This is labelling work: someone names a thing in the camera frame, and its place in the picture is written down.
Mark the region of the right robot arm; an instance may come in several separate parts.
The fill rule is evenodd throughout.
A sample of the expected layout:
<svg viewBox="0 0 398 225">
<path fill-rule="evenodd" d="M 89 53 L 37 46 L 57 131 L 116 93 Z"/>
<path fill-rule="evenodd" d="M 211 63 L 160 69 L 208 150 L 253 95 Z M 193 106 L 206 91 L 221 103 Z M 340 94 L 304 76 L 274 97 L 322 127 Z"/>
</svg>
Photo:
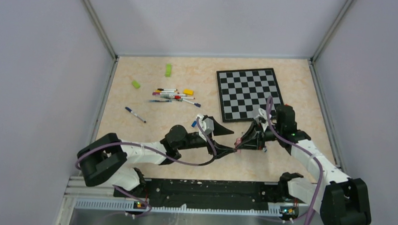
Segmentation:
<svg viewBox="0 0 398 225">
<path fill-rule="evenodd" d="M 295 121 L 290 105 L 276 107 L 276 123 L 262 108 L 244 135 L 235 144 L 238 150 L 262 150 L 266 142 L 277 141 L 289 155 L 298 160 L 317 183 L 297 173 L 282 174 L 277 188 L 284 202 L 293 198 L 308 204 L 304 225 L 310 225 L 318 213 L 324 225 L 370 225 L 372 215 L 368 186 L 361 178 L 351 178 L 320 152 Z"/>
</svg>

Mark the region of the pink highlighter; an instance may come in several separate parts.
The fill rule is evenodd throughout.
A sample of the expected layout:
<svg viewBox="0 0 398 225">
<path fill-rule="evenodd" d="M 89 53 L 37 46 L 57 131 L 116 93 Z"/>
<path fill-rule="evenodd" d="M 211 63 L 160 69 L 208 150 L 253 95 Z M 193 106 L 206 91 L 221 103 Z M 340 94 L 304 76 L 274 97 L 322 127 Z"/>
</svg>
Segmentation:
<svg viewBox="0 0 398 225">
<path fill-rule="evenodd" d="M 235 151 L 236 153 L 240 154 L 241 153 L 241 146 L 242 146 L 242 138 L 237 138 L 235 143 Z"/>
</svg>

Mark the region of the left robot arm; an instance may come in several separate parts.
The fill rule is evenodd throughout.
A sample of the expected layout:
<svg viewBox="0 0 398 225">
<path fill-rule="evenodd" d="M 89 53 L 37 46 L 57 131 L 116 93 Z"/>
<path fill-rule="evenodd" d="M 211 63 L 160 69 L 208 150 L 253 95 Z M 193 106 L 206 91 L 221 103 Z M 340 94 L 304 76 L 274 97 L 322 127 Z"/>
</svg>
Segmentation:
<svg viewBox="0 0 398 225">
<path fill-rule="evenodd" d="M 162 140 L 150 143 L 123 141 L 116 133 L 108 133 L 77 153 L 75 167 L 82 172 L 88 187 L 116 186 L 133 197 L 139 197 L 144 193 L 145 179 L 135 164 L 165 166 L 178 163 L 201 167 L 236 152 L 234 147 L 220 145 L 213 139 L 214 136 L 233 134 L 232 130 L 207 115 L 198 114 L 195 122 L 197 132 L 187 132 L 183 126 L 175 125 Z M 209 161 L 191 163 L 180 160 L 181 150 L 198 148 L 207 149 L 211 156 Z"/>
</svg>

